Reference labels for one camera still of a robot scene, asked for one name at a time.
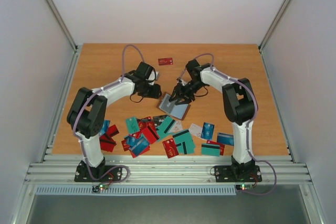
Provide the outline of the brown leather card holder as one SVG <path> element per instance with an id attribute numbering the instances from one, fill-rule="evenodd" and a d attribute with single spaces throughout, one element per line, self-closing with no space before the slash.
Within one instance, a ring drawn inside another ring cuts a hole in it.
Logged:
<path id="1" fill-rule="evenodd" d="M 170 94 L 163 93 L 162 99 L 157 104 L 157 108 L 167 115 L 174 117 L 179 120 L 184 120 L 189 109 L 190 104 L 182 104 L 182 105 L 176 105 L 176 101 L 170 102 L 169 101 Z"/>

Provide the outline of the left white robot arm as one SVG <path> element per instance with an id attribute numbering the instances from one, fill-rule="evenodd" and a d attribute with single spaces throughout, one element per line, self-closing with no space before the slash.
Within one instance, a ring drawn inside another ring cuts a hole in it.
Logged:
<path id="1" fill-rule="evenodd" d="M 156 83 L 159 72 L 141 62 L 137 69 L 124 73 L 116 81 L 96 89 L 80 88 L 67 115 L 73 135 L 78 139 L 82 161 L 77 166 L 76 179 L 97 182 L 118 166 L 106 166 L 101 152 L 99 132 L 103 128 L 109 105 L 134 94 L 142 98 L 158 99 L 161 86 Z"/>

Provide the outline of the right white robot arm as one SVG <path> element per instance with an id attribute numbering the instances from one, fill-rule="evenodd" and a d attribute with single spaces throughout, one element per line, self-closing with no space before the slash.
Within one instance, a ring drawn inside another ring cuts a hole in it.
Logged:
<path id="1" fill-rule="evenodd" d="M 258 105 L 250 81 L 236 79 L 218 71 L 211 64 L 200 65 L 197 60 L 189 61 L 185 70 L 191 77 L 188 83 L 177 79 L 169 101 L 176 105 L 189 104 L 201 88 L 213 87 L 223 95 L 224 112 L 233 126 L 234 151 L 229 174 L 235 180 L 243 180 L 253 171 L 251 128 Z"/>

